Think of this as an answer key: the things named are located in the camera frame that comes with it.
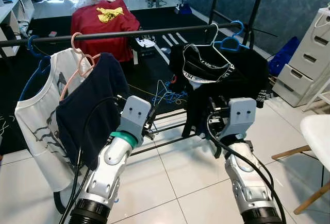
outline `black rug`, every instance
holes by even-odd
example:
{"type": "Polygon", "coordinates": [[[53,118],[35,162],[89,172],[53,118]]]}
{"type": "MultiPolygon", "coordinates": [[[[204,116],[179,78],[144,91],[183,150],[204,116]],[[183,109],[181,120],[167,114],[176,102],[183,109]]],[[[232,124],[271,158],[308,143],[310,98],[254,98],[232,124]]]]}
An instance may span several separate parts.
{"type": "MultiPolygon", "coordinates": [[[[175,14],[174,8],[145,9],[136,10],[132,13],[140,21],[143,29],[159,29],[181,26],[196,26],[205,24],[202,20],[192,14],[175,14]]],[[[51,31],[56,31],[57,36],[70,35],[71,17],[57,17],[32,20],[29,30],[33,30],[34,35],[47,37],[51,31]]],[[[181,32],[180,33],[188,42],[200,43],[204,41],[204,32],[181,32]]],[[[157,45],[159,47],[168,47],[168,44],[162,39],[161,35],[156,36],[157,45]]],[[[51,55],[60,50],[70,47],[70,42],[56,44],[38,44],[37,47],[45,53],[51,55]]],[[[0,81],[2,83],[2,99],[0,105],[0,116],[3,116],[10,125],[4,134],[3,142],[0,148],[2,154],[18,151],[26,148],[25,140],[17,122],[12,121],[14,109],[19,99],[20,93],[30,78],[31,74],[37,67],[37,60],[31,56],[24,46],[21,46],[17,55],[10,58],[13,71],[11,72],[3,60],[0,60],[0,81]]],[[[148,58],[139,59],[139,65],[133,66],[132,62],[122,64],[125,76],[129,84],[134,85],[141,90],[151,94],[156,93],[157,80],[164,82],[172,78],[172,73],[168,70],[168,66],[159,54],[155,54],[148,58]]],[[[38,89],[46,81],[40,78],[34,81],[33,86],[27,92],[27,97],[35,95],[38,89]]],[[[137,95],[148,101],[151,101],[152,95],[141,90],[130,88],[131,94],[137,95]]],[[[162,101],[158,108],[158,113],[165,113],[182,108],[182,105],[167,104],[162,101]]]]}

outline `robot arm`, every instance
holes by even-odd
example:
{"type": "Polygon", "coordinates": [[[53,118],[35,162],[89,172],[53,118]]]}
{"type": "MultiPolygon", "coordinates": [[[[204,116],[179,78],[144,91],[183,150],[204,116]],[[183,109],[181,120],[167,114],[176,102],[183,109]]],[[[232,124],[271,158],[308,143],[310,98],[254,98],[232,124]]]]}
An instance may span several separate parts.
{"type": "MultiPolygon", "coordinates": [[[[243,155],[257,167],[259,163],[248,144],[241,142],[242,136],[254,121],[255,101],[248,98],[233,99],[229,103],[230,114],[225,127],[216,135],[217,140],[231,137],[229,148],[243,155]]],[[[144,126],[151,120],[151,105],[136,96],[127,99],[121,124],[113,132],[111,144],[98,155],[98,166],[91,174],[79,200],[71,212],[69,223],[104,224],[117,198],[119,176],[123,172],[132,149],[143,142],[144,126]]],[[[208,120],[216,124],[219,117],[208,120]]],[[[247,163],[229,152],[226,154],[226,171],[232,181],[235,199],[245,224],[285,223],[278,217],[273,201],[268,195],[262,178],[247,163]]]]}

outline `white tile floor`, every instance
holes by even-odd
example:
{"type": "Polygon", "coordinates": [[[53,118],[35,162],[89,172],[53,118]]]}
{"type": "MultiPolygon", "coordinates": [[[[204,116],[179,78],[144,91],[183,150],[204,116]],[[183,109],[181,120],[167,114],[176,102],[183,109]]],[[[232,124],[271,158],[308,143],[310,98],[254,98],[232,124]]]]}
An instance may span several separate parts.
{"type": "MultiPolygon", "coordinates": [[[[265,103],[257,110],[247,138],[274,177],[287,223],[329,224],[330,193],[302,214],[293,213],[320,187],[320,162],[303,154],[271,159],[275,153],[306,144],[299,122],[314,112],[301,113],[301,108],[292,108],[279,97],[265,103]]],[[[156,126],[161,129],[184,120],[182,114],[159,120],[156,126]]],[[[155,143],[146,140],[139,149],[177,138],[181,132],[182,127],[161,132],[155,143]]],[[[224,159],[216,160],[212,151],[208,141],[193,137],[130,157],[108,223],[242,223],[224,159]]],[[[329,178],[326,171],[324,182],[329,178]]],[[[59,218],[53,194],[28,152],[5,155],[0,167],[0,223],[48,224],[59,218]]]]}
{"type": "MultiPolygon", "coordinates": [[[[162,7],[173,7],[177,4],[177,0],[163,0],[165,3],[161,3],[162,7]]],[[[124,0],[129,10],[137,9],[150,9],[148,8],[145,0],[124,0]]],[[[73,3],[69,0],[64,0],[61,3],[34,3],[35,13],[34,19],[70,16],[75,11],[73,3]]]]}

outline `blue bag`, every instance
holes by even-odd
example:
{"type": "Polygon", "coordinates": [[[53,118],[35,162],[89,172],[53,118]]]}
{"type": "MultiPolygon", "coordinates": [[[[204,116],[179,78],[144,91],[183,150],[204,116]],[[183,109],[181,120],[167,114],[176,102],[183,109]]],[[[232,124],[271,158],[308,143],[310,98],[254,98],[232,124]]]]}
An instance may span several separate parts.
{"type": "Polygon", "coordinates": [[[275,55],[275,57],[268,62],[269,73],[272,76],[278,76],[284,65],[290,61],[295,50],[299,46],[297,37],[293,37],[283,48],[275,55]]]}

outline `drawer handle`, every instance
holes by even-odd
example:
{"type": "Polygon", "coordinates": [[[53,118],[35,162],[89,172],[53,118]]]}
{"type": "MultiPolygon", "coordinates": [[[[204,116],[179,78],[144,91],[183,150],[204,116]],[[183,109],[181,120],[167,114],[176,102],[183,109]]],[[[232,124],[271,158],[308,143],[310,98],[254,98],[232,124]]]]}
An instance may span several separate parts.
{"type": "Polygon", "coordinates": [[[299,79],[303,77],[302,74],[298,73],[298,72],[295,71],[295,70],[291,70],[291,74],[293,74],[295,77],[298,77],[299,79]]]}
{"type": "Polygon", "coordinates": [[[315,36],[314,37],[314,40],[317,42],[317,43],[320,43],[321,45],[327,45],[328,44],[328,40],[325,40],[319,36],[315,36]]]}
{"type": "Polygon", "coordinates": [[[313,58],[310,55],[304,54],[303,56],[307,61],[311,62],[311,63],[315,63],[316,62],[316,58],[313,58]]]}
{"type": "Polygon", "coordinates": [[[294,90],[293,90],[292,88],[290,88],[288,85],[286,85],[286,84],[283,83],[283,86],[284,86],[287,90],[289,90],[290,92],[294,92],[294,90]]]}

